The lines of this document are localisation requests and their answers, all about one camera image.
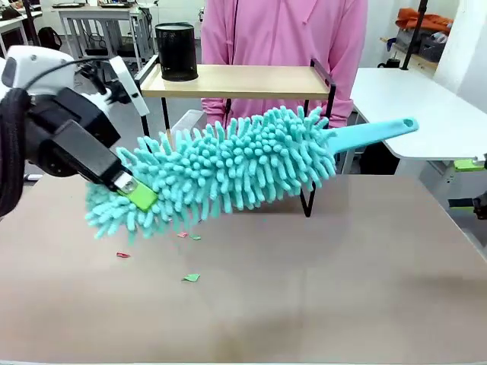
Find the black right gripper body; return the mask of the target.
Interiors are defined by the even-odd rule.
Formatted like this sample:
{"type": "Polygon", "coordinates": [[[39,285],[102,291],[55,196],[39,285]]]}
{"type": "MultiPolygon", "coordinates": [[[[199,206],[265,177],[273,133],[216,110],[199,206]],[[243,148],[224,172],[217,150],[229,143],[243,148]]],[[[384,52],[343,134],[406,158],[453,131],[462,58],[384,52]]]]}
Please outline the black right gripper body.
{"type": "Polygon", "coordinates": [[[487,219],[487,191],[472,199],[473,212],[479,220],[487,219]]]}

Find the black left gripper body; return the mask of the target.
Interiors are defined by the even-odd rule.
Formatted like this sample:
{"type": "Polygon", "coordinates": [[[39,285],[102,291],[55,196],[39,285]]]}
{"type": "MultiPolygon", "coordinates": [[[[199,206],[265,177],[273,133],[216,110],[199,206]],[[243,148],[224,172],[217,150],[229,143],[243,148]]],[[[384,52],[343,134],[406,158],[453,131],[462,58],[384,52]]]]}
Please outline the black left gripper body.
{"type": "Polygon", "coordinates": [[[80,94],[64,87],[55,96],[32,102],[26,114],[26,158],[56,177],[76,174],[119,190],[116,181],[131,175],[110,150],[120,139],[109,120],[112,93],[80,94]]]}

